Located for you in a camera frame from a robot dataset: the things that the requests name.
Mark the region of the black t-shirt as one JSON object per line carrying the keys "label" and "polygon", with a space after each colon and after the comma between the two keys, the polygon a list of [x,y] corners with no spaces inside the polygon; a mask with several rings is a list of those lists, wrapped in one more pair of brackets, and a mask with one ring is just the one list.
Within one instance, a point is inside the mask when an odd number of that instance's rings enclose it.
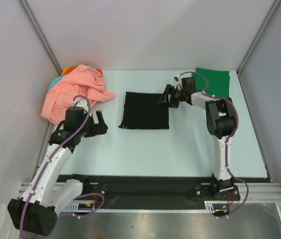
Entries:
{"label": "black t-shirt", "polygon": [[169,108],[158,104],[161,94],[126,92],[122,129],[169,129]]}

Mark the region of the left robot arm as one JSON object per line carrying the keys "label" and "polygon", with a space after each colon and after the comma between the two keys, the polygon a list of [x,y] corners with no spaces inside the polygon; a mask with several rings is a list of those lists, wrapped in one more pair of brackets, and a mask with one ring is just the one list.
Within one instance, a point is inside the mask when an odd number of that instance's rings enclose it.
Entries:
{"label": "left robot arm", "polygon": [[98,122],[84,107],[69,107],[65,120],[50,135],[45,157],[29,186],[19,199],[10,200],[7,210],[22,238],[25,232],[50,235],[58,216],[73,200],[90,198],[104,204],[104,195],[92,189],[87,176],[73,174],[58,191],[52,191],[81,139],[107,133],[102,112],[96,116]]}

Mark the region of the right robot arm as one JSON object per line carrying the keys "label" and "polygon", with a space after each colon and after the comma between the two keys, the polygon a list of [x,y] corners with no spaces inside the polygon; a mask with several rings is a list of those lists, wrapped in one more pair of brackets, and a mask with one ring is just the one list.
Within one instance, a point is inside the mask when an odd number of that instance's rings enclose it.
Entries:
{"label": "right robot arm", "polygon": [[177,108],[180,102],[199,107],[206,113],[206,126],[214,140],[215,164],[210,185],[211,195],[222,200],[234,189],[234,176],[230,169],[232,137],[238,129],[237,111],[229,98],[210,95],[195,86],[194,77],[176,76],[176,84],[166,85],[159,105]]}

